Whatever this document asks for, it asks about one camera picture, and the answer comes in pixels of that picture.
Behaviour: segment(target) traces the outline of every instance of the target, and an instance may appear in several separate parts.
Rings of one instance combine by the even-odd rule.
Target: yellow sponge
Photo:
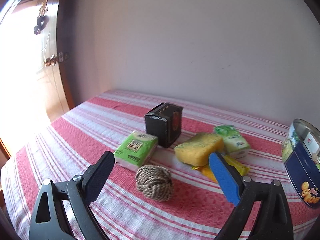
[[[209,162],[210,153],[223,151],[224,144],[220,135],[198,133],[184,143],[176,146],[174,152],[179,161],[192,166],[204,166]]]

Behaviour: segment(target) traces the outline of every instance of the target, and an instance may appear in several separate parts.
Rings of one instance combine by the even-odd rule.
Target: metal screw
[[[51,182],[51,179],[45,179],[45,180],[42,182],[42,184],[43,184],[43,185],[49,185],[50,182]]]
[[[273,181],[273,184],[276,185],[276,186],[280,186],[280,185],[281,185],[281,182],[280,182],[279,180],[275,179],[275,180]]]
[[[244,182],[250,182],[250,181],[251,181],[251,178],[250,178],[249,176],[243,176],[243,177],[242,177],[242,180],[243,180]]]
[[[82,176],[81,175],[76,175],[76,176],[73,176],[73,181],[80,181],[82,179]]]

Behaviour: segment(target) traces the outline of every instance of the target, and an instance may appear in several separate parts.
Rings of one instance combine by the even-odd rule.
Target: snack wrapper
[[[216,126],[214,132],[222,136],[225,150],[232,158],[241,158],[248,154],[250,145],[233,125]]]
[[[240,162],[238,162],[237,160],[231,158],[228,155],[223,155],[223,158],[226,160],[226,162],[229,165],[234,166],[236,168],[236,170],[240,173],[241,176],[246,175],[250,170],[249,167],[246,167],[246,166],[242,165]],[[214,176],[213,172],[211,171],[211,169],[209,167],[209,164],[207,164],[205,166],[200,166],[200,167],[192,166],[191,169],[201,172],[204,176],[206,176],[209,179],[213,180],[215,183],[218,183],[217,180],[216,180],[216,177]]]
[[[134,131],[114,152],[116,163],[136,172],[149,160],[157,145],[156,136]]]

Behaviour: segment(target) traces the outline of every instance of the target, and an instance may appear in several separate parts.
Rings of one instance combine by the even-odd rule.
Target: green tissue pack
[[[137,171],[149,160],[157,145],[156,136],[134,131],[114,152],[116,163]]]
[[[222,136],[226,153],[232,158],[241,158],[248,154],[250,144],[233,125],[216,126],[214,131]]]

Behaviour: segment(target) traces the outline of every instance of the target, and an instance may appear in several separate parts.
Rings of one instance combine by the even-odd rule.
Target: table
[[[75,107],[32,138],[1,170],[4,197],[12,224],[24,240],[42,181],[54,182],[82,174],[106,151],[115,151],[133,131],[145,132],[144,114],[161,102],[183,106],[182,133],[168,149],[158,147],[151,164],[168,168],[174,195],[167,202],[145,198],[135,188],[134,172],[115,165],[98,200],[90,204],[110,239],[212,239],[230,215],[233,205],[218,184],[179,162],[173,147],[197,132],[212,132],[231,124],[252,147],[239,159],[259,182],[281,181],[292,216],[295,239],[311,228],[318,210],[308,208],[292,187],[281,161],[280,146],[288,127],[261,118],[183,100],[122,90],[102,93]],[[83,239],[69,202],[67,216],[76,238]],[[252,228],[255,203],[241,239]]]

